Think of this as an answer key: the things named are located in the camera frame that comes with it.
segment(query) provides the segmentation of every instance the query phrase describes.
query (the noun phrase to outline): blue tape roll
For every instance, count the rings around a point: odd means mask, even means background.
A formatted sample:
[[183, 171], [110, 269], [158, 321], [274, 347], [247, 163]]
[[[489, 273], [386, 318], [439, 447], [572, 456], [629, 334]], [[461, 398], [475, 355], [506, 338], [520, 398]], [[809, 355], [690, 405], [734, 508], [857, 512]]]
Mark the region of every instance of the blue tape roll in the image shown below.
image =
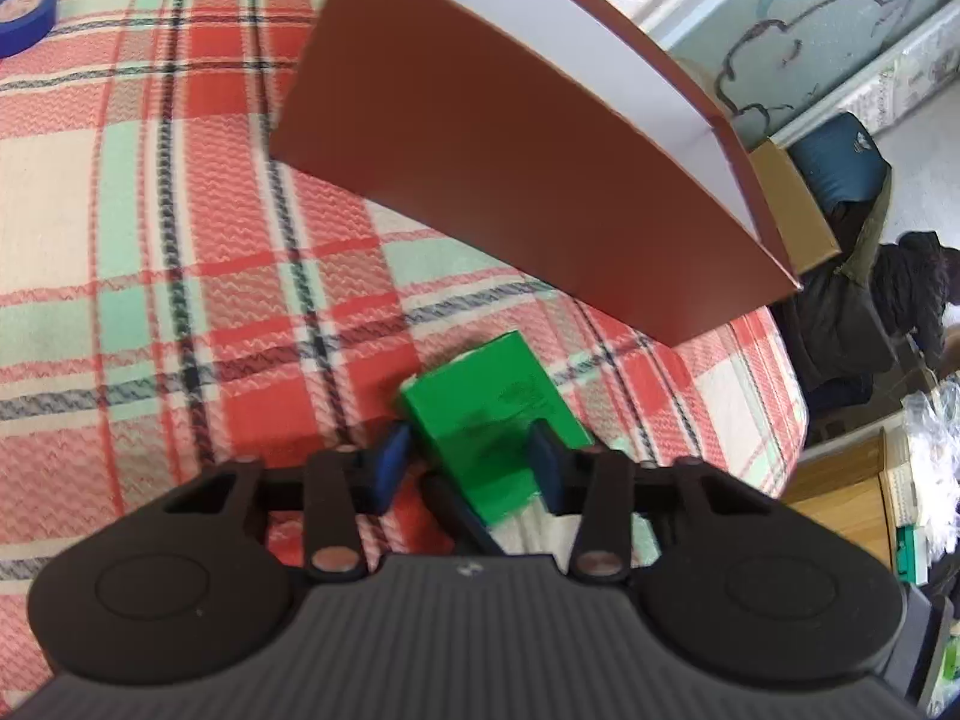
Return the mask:
[[39, 43], [56, 23], [56, 0], [0, 0], [0, 58]]

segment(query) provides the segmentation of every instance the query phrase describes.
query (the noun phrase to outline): cardboard box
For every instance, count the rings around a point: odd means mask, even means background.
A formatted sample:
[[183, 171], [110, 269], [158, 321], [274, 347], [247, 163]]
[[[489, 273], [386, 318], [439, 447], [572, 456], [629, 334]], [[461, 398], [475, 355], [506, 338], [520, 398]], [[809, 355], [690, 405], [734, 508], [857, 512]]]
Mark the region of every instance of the cardboard box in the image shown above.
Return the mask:
[[820, 206], [786, 151], [764, 141], [750, 153], [776, 229], [796, 274], [805, 274], [840, 253]]
[[730, 124], [604, 0], [325, 0], [271, 151], [671, 346], [797, 288]]

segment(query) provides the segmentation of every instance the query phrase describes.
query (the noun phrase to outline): clear plastic bag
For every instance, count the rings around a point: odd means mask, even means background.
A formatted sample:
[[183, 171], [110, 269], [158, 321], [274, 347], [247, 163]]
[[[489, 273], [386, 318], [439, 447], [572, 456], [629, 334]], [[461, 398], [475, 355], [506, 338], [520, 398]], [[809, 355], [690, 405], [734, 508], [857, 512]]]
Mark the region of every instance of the clear plastic bag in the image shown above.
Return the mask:
[[910, 469], [930, 562], [952, 553], [960, 535], [960, 384], [947, 379], [930, 396], [904, 398], [904, 429], [910, 442]]

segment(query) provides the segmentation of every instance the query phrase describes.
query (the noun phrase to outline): table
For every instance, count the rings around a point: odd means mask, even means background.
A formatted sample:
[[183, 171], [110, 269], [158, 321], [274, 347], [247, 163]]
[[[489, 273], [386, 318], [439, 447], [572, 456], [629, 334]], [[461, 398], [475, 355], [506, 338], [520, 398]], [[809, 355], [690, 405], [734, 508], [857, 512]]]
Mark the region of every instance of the table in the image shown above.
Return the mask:
[[[48, 676], [25, 598], [51, 555], [205, 464], [363, 445], [406, 377], [517, 327], [636, 460], [778, 493], [797, 459], [765, 310], [668, 349], [269, 160], [320, 1], [61, 0], [0, 61], [0, 707]], [[361, 529], [371, 556], [443, 548], [411, 479]]]

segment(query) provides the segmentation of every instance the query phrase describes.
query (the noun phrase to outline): gray plastic object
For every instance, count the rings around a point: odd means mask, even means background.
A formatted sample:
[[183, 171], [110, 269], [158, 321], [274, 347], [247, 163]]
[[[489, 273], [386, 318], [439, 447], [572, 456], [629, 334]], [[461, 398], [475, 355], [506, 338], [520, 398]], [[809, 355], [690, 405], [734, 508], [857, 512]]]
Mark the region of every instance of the gray plastic object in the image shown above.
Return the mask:
[[274, 641], [220, 673], [162, 688], [120, 688], [64, 674], [13, 717], [915, 720], [920, 715], [874, 677], [794, 693], [723, 682], [668, 650], [621, 591], [576, 584], [549, 556], [393, 556], [367, 579], [312, 589]]

